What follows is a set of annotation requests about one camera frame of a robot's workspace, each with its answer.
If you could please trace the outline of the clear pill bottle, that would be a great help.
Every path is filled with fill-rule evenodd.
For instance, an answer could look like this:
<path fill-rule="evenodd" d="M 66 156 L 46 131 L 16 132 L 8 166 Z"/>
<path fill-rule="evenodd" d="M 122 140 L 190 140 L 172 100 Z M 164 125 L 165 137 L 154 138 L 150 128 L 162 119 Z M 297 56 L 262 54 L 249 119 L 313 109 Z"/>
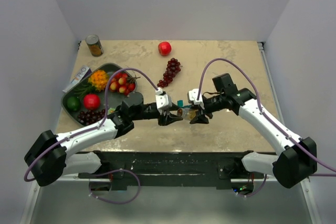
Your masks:
<path fill-rule="evenodd" d="M 196 117 L 196 109 L 191 109 L 191 108 L 181 108 L 181 117 L 185 120 L 191 121 Z"/>

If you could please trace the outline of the teal weekly pill organizer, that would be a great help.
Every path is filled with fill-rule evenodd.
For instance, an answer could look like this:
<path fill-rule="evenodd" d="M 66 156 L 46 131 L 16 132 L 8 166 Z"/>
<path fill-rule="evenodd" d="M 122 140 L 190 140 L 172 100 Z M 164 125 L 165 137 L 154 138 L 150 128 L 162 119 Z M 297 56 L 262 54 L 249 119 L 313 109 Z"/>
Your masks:
<path fill-rule="evenodd" d="M 184 106 L 184 104 L 183 104 L 183 100 L 178 100 L 178 101 L 177 101 L 177 106 L 178 106 L 179 108 L 182 108 L 182 107 Z"/>

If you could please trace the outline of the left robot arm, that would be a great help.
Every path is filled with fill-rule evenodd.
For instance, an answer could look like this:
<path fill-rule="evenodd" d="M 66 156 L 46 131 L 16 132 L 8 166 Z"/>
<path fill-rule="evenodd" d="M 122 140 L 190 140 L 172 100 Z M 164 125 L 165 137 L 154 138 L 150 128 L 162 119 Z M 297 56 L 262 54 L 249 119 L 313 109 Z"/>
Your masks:
<path fill-rule="evenodd" d="M 70 174 L 88 173 L 103 178 L 108 174 L 109 165 L 98 154 L 82 150 L 126 135 L 134 129 L 136 120 L 156 119 L 160 126 L 182 120 L 170 112 L 172 109 L 171 98 L 165 92 L 156 94 L 155 102 L 149 104 L 144 104 L 141 93 L 132 92 L 113 113 L 94 124 L 59 134 L 44 131 L 24 157 L 28 166 L 24 181 L 30 181 L 29 174 L 41 187 Z"/>

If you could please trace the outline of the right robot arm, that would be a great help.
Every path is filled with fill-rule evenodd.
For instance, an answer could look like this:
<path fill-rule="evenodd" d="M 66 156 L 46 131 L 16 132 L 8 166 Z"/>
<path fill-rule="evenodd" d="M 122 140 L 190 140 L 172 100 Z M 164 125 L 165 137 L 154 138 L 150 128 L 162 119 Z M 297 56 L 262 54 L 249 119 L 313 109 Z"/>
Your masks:
<path fill-rule="evenodd" d="M 281 124 L 247 88 L 237 89 L 227 73 L 213 78 L 217 95 L 205 98 L 198 89 L 188 92 L 189 103 L 196 109 L 195 123 L 209 123 L 214 112 L 228 109 L 253 126 L 272 146 L 274 155 L 250 152 L 234 165 L 234 173 L 246 178 L 252 172 L 271 175 L 285 188 L 317 171 L 317 145 L 310 137 L 302 138 Z"/>

